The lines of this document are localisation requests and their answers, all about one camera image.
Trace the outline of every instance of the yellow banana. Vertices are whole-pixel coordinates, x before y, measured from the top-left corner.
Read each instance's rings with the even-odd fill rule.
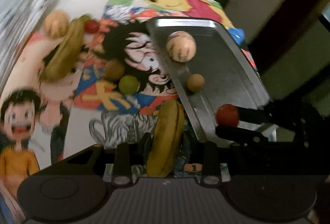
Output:
[[[63,79],[75,67],[83,41],[84,24],[80,19],[73,19],[55,55],[41,72],[40,81],[54,83]]]
[[[175,100],[165,101],[159,111],[147,160],[148,176],[167,176],[171,172],[179,150],[183,129],[182,106]]]

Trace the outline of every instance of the lime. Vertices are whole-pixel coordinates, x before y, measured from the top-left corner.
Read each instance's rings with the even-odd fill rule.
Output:
[[[119,91],[124,95],[135,94],[139,89],[140,83],[134,76],[125,75],[119,81]]]
[[[82,20],[83,23],[85,24],[85,23],[86,23],[87,21],[89,21],[91,18],[92,18],[92,17],[91,17],[89,14],[85,13],[84,15],[80,16],[79,19]]]

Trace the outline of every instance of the orange cloth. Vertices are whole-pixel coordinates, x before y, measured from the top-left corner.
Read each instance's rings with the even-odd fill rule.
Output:
[[[23,176],[40,171],[37,158],[32,151],[15,151],[14,146],[4,148],[0,154],[0,176]]]

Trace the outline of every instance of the red ball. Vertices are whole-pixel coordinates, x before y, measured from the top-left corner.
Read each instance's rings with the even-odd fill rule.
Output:
[[[88,20],[85,23],[85,32],[90,33],[90,34],[95,34],[98,32],[100,29],[100,24],[96,20]]]
[[[218,108],[216,120],[219,125],[237,127],[240,121],[237,107],[224,104]]]

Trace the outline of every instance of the metal tray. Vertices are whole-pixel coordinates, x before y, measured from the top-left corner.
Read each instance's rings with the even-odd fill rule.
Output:
[[[226,29],[213,20],[187,17],[155,17],[147,22],[152,42],[169,72],[188,118],[200,140],[220,147],[229,142],[215,135],[215,112],[223,104],[257,108],[269,101],[259,76]],[[196,55],[187,63],[171,60],[166,52],[168,36],[175,31],[190,33],[197,45]],[[193,94],[186,87],[191,74],[205,78],[203,91]]]

